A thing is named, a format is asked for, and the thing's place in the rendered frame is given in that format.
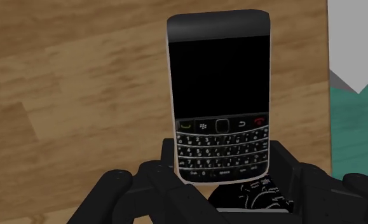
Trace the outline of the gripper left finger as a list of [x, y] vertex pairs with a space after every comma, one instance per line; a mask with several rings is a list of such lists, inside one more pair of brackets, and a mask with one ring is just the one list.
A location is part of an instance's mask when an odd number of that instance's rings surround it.
[[105, 172], [67, 224], [229, 224], [207, 199], [174, 173], [174, 140], [164, 139], [160, 160], [142, 163], [136, 175]]

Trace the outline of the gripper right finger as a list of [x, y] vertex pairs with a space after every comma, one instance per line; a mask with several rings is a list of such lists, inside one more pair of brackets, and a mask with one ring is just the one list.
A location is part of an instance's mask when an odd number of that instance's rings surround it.
[[368, 176], [345, 174], [339, 180], [313, 164], [299, 162], [278, 141], [269, 143], [269, 175], [294, 201], [302, 224], [368, 224]]

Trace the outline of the black keypad mobile phone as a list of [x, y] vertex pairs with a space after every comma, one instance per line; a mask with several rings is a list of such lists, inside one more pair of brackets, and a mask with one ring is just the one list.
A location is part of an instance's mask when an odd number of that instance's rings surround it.
[[167, 20], [175, 166], [194, 185], [252, 181], [269, 168], [271, 20], [247, 9]]

